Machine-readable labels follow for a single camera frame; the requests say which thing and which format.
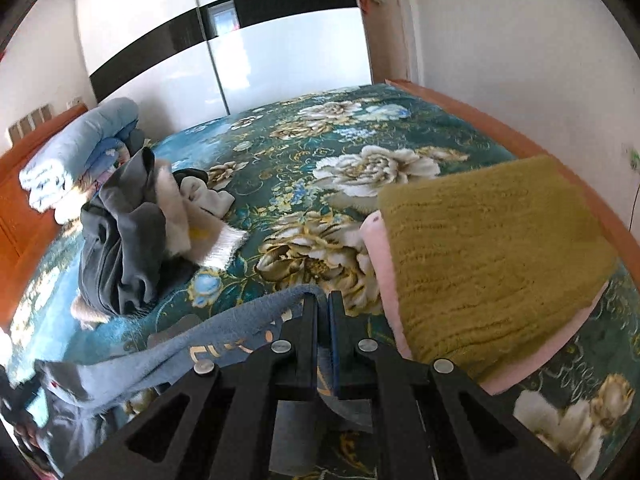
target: white wall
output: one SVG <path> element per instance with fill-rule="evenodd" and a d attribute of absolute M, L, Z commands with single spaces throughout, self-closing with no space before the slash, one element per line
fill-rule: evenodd
<path fill-rule="evenodd" d="M 74 0 L 38 0 L 0 60 L 0 153 L 11 146 L 6 129 L 15 121 L 45 104 L 59 114 L 78 96 L 95 106 Z"/>
<path fill-rule="evenodd" d="M 600 0 L 410 0 L 418 83 L 560 158 L 629 224 L 640 59 Z M 640 238 L 640 215 L 634 231 Z"/>

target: floral bedspread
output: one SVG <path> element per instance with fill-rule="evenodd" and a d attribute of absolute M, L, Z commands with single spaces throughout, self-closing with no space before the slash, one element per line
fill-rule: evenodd
<path fill-rule="evenodd" d="M 209 170 L 236 197 L 225 218 L 251 233 L 224 272 L 201 269 L 142 320 L 83 332 L 68 312 L 78 286 L 80 225 L 52 243 L 12 324 L 10 377 L 33 360 L 85 364 L 146 347 L 187 314 L 214 316 L 286 286 L 341 290 L 349 314 L 393 343 L 358 229 L 389 182 L 439 178 L 513 156 L 469 124 L 391 86 L 339 89 L 200 124 L 154 147 L 173 168 Z M 543 368 L 500 398 L 580 473 L 599 478 L 640 417 L 639 297 L 620 264 L 590 319 Z M 306 477 L 375 478 L 372 439 L 336 434 Z"/>

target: olive knit garment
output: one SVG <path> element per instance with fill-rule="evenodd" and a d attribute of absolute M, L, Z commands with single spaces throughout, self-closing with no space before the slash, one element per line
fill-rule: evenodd
<path fill-rule="evenodd" d="M 414 358 L 475 380 L 536 351 L 609 279 L 616 253 L 548 156 L 379 195 Z"/>

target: silver bolt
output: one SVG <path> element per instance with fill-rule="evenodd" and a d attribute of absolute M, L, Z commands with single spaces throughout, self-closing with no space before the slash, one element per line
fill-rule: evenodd
<path fill-rule="evenodd" d="M 278 339 L 271 343 L 271 350 L 276 352 L 276 354 L 286 354 L 291 350 L 291 343 L 286 339 Z"/>
<path fill-rule="evenodd" d="M 378 349 L 378 342 L 373 339 L 361 339 L 358 348 L 363 352 L 375 352 Z"/>
<path fill-rule="evenodd" d="M 438 359 L 434 362 L 433 368 L 439 374 L 450 374 L 453 371 L 453 363 L 448 359 Z"/>
<path fill-rule="evenodd" d="M 193 365 L 193 371 L 198 375 L 209 375 L 216 369 L 216 364 L 211 359 L 200 359 Z"/>

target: wardrobe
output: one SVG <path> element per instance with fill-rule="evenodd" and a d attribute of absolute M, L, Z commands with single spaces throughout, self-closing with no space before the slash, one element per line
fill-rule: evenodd
<path fill-rule="evenodd" d="M 98 102 L 160 139 L 305 93 L 371 83 L 357 0 L 76 0 Z"/>

